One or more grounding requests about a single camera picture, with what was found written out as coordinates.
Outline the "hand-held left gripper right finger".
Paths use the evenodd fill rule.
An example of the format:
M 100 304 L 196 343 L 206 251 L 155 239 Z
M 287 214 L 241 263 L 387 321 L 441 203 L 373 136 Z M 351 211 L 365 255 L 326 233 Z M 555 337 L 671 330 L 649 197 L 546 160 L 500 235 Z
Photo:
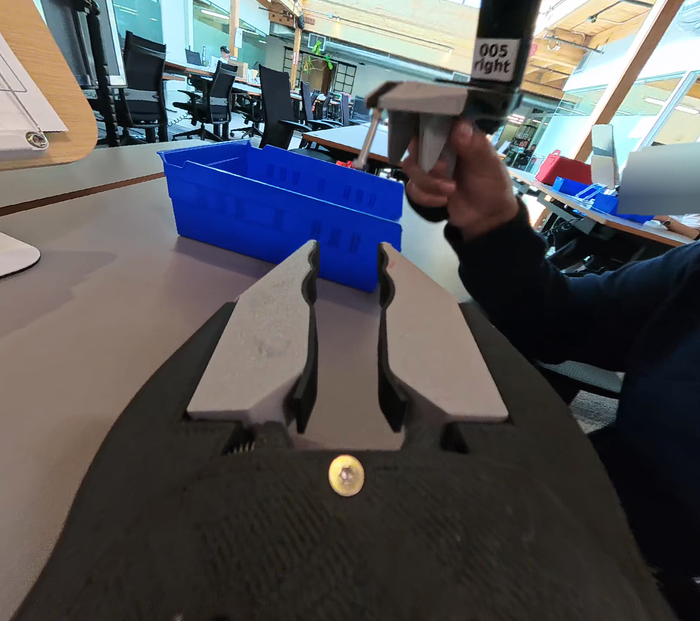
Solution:
M 378 277 L 378 398 L 391 430 L 506 422 L 457 298 L 387 242 L 378 246 Z

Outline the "person's torso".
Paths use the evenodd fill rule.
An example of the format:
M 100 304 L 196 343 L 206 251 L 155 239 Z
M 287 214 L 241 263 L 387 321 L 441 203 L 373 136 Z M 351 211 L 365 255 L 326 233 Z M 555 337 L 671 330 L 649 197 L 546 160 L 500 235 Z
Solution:
M 611 354 L 625 373 L 611 427 L 591 440 L 643 559 L 680 620 L 699 619 L 699 357 Z

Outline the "steel bolt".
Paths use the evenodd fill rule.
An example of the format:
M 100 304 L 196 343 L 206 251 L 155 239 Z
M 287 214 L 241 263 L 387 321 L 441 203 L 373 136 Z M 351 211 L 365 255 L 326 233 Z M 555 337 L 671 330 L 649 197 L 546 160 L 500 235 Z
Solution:
M 356 170 L 364 171 L 367 167 L 367 162 L 372 149 L 372 143 L 376 135 L 378 126 L 381 122 L 381 110 L 378 108 L 373 108 L 371 111 L 371 120 L 367 128 L 367 134 L 364 138 L 360 152 L 354 161 L 354 167 Z

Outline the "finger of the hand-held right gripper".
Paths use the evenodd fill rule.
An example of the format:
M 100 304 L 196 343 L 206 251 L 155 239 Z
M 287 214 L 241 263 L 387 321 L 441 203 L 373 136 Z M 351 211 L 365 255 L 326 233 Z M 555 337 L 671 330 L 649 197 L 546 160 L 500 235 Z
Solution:
M 367 94 L 370 109 L 401 111 L 439 116 L 458 116 L 463 112 L 468 87 L 454 83 L 420 81 L 386 82 Z

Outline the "black office chair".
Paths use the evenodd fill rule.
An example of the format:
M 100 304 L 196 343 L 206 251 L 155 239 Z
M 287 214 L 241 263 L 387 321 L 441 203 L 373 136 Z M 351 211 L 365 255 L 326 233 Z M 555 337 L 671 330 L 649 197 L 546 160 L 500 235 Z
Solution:
M 219 62 L 211 80 L 203 80 L 196 85 L 197 92 L 180 91 L 187 96 L 187 102 L 175 102 L 191 118 L 195 126 L 187 132 L 173 135 L 174 141 L 198 136 L 201 140 L 223 142 L 229 139 L 229 125 L 232 116 L 231 94 L 237 67 Z
M 125 33 L 123 61 L 126 87 L 118 90 L 117 124 L 121 128 L 120 145 L 138 144 L 129 134 L 142 129 L 148 144 L 168 141 L 167 105 L 163 76 L 166 46 Z
M 260 66 L 259 77 L 265 128 L 258 146 L 263 149 L 270 145 L 287 151 L 295 132 L 306 134 L 311 132 L 312 128 L 293 118 L 288 74 Z

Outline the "small blue bin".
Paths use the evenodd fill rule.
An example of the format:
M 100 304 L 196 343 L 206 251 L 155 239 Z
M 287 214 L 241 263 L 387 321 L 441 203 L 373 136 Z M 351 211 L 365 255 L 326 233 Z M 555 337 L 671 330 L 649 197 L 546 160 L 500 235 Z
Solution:
M 617 216 L 627 221 L 644 224 L 652 221 L 653 216 L 638 214 L 620 214 L 618 212 L 617 193 L 609 193 L 608 189 L 601 184 L 590 184 L 574 181 L 572 179 L 556 177 L 553 190 L 563 195 L 573 197 L 580 201 L 583 206 L 594 211 L 602 212 L 612 216 Z

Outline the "green hanging plant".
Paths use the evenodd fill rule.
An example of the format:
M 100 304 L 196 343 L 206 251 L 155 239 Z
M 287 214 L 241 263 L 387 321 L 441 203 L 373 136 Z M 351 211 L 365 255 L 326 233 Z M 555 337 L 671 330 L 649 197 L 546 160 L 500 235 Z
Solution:
M 310 54 L 305 58 L 302 65 L 303 74 L 310 75 L 314 71 L 331 73 L 335 65 L 326 54 L 326 39 L 317 38 L 315 42 L 310 42 Z

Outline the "wood-top office table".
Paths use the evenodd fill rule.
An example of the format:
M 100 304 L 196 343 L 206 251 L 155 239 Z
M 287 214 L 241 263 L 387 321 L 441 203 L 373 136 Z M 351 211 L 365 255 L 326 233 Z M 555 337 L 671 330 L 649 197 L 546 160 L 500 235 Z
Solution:
M 347 127 L 335 127 L 322 129 L 315 132 L 308 132 L 302 135 L 302 142 L 317 144 L 322 148 L 332 152 L 341 152 L 339 159 L 355 159 L 359 156 L 365 138 L 369 132 L 368 123 L 351 125 Z M 370 147 L 366 171 L 392 167 L 387 157 L 388 153 L 389 128 L 380 123 L 374 133 L 374 138 Z

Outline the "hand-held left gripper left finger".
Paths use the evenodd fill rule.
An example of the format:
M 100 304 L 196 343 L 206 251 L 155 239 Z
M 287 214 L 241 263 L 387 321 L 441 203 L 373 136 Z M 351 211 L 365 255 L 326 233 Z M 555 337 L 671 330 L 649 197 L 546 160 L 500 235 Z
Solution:
M 240 294 L 190 399 L 194 420 L 275 422 L 304 433 L 318 390 L 316 279 L 310 240 Z

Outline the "red bag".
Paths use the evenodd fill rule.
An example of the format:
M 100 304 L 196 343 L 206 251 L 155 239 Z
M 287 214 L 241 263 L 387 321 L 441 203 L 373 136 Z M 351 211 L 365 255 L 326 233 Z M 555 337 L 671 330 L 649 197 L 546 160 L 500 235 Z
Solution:
M 553 187 L 557 178 L 569 179 L 589 186 L 592 184 L 591 166 L 585 162 L 564 157 L 560 150 L 555 150 L 545 157 L 535 179 L 546 186 Z

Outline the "instruction sheet on stand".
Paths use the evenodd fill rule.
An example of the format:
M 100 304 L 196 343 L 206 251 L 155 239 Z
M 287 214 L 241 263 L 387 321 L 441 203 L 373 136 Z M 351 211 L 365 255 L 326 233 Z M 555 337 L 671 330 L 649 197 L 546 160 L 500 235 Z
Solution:
M 1 159 L 1 171 L 52 167 L 83 159 L 97 143 L 97 125 L 82 89 L 33 0 L 1 0 L 1 37 L 68 129 L 63 133 L 48 133 L 49 148 L 39 157 Z

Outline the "white cardboard box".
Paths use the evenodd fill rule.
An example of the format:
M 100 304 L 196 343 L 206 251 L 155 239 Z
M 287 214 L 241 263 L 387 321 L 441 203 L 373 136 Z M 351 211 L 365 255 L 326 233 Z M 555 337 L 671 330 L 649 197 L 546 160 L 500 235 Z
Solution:
M 608 190 L 614 190 L 619 186 L 620 175 L 613 126 L 611 124 L 593 126 L 591 145 L 592 183 L 605 186 Z

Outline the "blue plastic bin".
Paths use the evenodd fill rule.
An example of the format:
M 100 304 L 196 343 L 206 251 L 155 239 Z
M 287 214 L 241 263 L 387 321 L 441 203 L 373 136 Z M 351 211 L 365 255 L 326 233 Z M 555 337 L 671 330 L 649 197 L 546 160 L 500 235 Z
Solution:
M 368 293 L 379 244 L 401 248 L 397 181 L 247 141 L 158 154 L 182 237 L 275 264 L 313 240 L 320 278 Z

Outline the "person's right hand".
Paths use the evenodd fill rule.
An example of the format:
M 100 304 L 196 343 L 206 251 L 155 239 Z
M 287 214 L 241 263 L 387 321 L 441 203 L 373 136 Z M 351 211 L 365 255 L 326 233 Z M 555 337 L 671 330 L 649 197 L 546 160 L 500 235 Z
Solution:
M 477 240 L 516 218 L 519 204 L 511 179 L 484 132 L 458 120 L 450 144 L 456 160 L 452 174 L 444 161 L 424 172 L 419 165 L 419 138 L 414 136 L 402 164 L 408 203 L 425 220 L 439 211 L 465 241 Z

